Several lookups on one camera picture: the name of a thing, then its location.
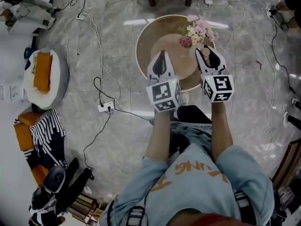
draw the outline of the backpack strap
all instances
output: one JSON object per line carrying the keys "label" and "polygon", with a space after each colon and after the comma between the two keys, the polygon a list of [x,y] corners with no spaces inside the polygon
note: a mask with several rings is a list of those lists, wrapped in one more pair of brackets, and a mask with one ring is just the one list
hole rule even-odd
{"label": "backpack strap", "polygon": [[243,191],[237,191],[234,193],[235,201],[238,204],[241,221],[251,225],[256,225],[256,216],[253,206]]}

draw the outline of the wall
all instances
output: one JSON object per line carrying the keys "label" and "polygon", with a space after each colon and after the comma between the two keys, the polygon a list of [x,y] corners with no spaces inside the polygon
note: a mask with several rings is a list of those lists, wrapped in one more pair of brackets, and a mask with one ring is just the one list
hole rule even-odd
{"label": "wall", "polygon": [[32,45],[32,36],[3,34],[0,26],[0,83],[23,80],[24,51]]}
{"label": "wall", "polygon": [[6,226],[28,225],[28,207],[37,187],[13,128],[14,119],[29,105],[0,102],[0,220]]}

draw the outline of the flower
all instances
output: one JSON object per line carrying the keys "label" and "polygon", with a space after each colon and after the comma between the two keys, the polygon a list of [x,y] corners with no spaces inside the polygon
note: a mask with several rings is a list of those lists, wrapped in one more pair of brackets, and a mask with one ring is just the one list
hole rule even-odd
{"label": "flower", "polygon": [[189,37],[192,37],[193,35],[194,35],[194,33],[192,33],[192,32],[187,33],[187,36],[189,36]]}
{"label": "flower", "polygon": [[193,35],[193,36],[191,37],[191,41],[192,41],[192,43],[193,43],[194,41],[198,42],[198,41],[199,41],[199,36],[198,36],[197,34]]}
{"label": "flower", "polygon": [[188,32],[191,32],[192,34],[195,34],[195,33],[196,33],[194,27],[192,27],[191,25],[189,25],[189,26],[187,27],[187,30],[188,30]]}
{"label": "flower", "polygon": [[206,34],[206,29],[202,28],[201,26],[196,26],[195,31],[198,34],[202,34],[202,35]]}
{"label": "flower", "polygon": [[200,43],[203,43],[203,42],[204,42],[204,37],[200,37],[200,38],[199,38],[199,42],[200,42]]}
{"label": "flower", "polygon": [[179,43],[184,47],[184,48],[190,48],[192,46],[192,41],[191,38],[188,36],[182,36],[179,40]]}
{"label": "flower", "polygon": [[198,16],[196,16],[196,15],[188,15],[187,16],[188,22],[193,22],[193,21],[197,21],[197,20],[198,20]]}
{"label": "flower", "polygon": [[214,33],[211,29],[207,29],[206,36],[209,38],[211,42],[215,40]]}
{"label": "flower", "polygon": [[215,36],[216,39],[220,37],[220,35],[216,31],[213,32],[213,35]]}
{"label": "flower", "polygon": [[205,20],[203,20],[203,19],[198,20],[198,21],[197,21],[197,25],[200,26],[201,28],[204,28],[204,29],[210,27],[209,23],[207,23],[207,22],[206,22]]}

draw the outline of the black and white striped fabric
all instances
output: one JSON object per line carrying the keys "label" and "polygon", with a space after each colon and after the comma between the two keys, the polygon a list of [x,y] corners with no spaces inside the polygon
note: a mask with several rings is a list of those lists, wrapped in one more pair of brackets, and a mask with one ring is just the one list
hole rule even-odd
{"label": "black and white striped fabric", "polygon": [[64,156],[64,137],[66,132],[58,118],[56,109],[45,112],[37,123],[29,127],[29,129],[40,164],[48,169],[54,166],[67,168]]}
{"label": "black and white striped fabric", "polygon": [[23,153],[24,153],[24,156],[27,160],[27,163],[28,163],[30,169],[33,169],[40,164],[40,158],[35,149],[23,151]]}

